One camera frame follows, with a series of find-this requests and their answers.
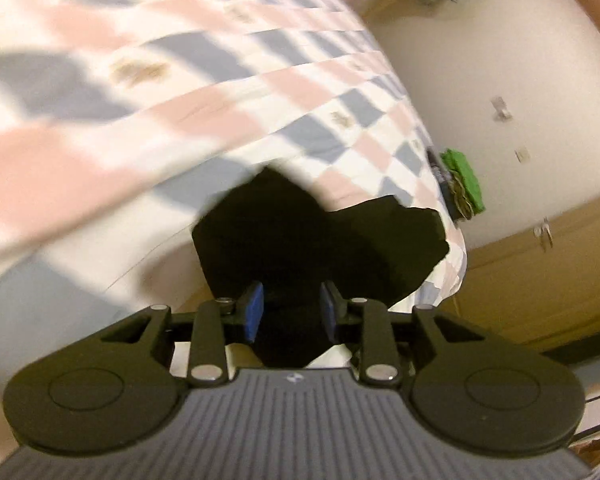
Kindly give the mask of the black trousers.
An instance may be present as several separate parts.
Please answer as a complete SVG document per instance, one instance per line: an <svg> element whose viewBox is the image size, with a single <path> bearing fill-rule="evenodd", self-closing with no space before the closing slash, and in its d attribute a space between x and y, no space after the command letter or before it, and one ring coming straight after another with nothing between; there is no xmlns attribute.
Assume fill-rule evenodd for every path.
<svg viewBox="0 0 600 480"><path fill-rule="evenodd" d="M392 195L327 211L270 167L228 191L194 226L194 245L214 296L263 287L253 351L269 367L304 367L327 351L321 286L391 307L450 251L440 214Z"/></svg>

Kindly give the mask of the wall socket with plug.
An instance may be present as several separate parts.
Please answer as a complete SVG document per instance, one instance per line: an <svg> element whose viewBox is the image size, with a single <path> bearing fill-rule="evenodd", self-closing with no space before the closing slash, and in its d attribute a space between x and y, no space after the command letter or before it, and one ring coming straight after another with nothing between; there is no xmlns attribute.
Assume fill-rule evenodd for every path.
<svg viewBox="0 0 600 480"><path fill-rule="evenodd" d="M505 100L501 96L492 98L491 104L494 108L494 119L497 122L508 122L513 118L512 112L509 110Z"/></svg>

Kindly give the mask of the checkered bed quilt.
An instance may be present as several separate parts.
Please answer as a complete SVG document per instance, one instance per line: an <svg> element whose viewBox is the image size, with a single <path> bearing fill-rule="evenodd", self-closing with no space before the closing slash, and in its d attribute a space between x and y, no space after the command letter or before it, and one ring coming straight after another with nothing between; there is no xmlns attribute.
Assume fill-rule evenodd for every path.
<svg viewBox="0 0 600 480"><path fill-rule="evenodd" d="M264 164L332 209L443 210L430 143L342 0L0 0L0 394L202 295L188 229Z"/></svg>

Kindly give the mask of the beige door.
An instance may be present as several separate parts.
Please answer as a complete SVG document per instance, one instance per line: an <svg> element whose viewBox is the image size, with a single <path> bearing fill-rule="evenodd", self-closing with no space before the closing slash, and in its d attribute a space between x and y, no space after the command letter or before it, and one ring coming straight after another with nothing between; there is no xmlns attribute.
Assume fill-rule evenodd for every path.
<svg viewBox="0 0 600 480"><path fill-rule="evenodd" d="M462 286L440 309L517 344L548 351L600 334L600 197L533 230L471 249Z"/></svg>

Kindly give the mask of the green folded garment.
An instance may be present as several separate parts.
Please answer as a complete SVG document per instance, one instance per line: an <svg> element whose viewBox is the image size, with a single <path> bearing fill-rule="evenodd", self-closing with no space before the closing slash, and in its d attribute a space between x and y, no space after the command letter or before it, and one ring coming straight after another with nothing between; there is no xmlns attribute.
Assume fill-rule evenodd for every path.
<svg viewBox="0 0 600 480"><path fill-rule="evenodd" d="M449 173L455 171L462 179L467 194L474 205L475 215L485 212L486 206L483 203L482 189L466 155L463 152L449 148L442 152L440 156Z"/></svg>

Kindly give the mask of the beige wall switch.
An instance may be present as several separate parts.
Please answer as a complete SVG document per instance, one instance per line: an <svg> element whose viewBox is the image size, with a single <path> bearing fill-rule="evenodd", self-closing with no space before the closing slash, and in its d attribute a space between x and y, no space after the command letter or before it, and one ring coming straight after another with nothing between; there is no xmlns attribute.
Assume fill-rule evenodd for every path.
<svg viewBox="0 0 600 480"><path fill-rule="evenodd" d="M530 152L526 148L516 148L515 155L520 164L528 164L531 160Z"/></svg>

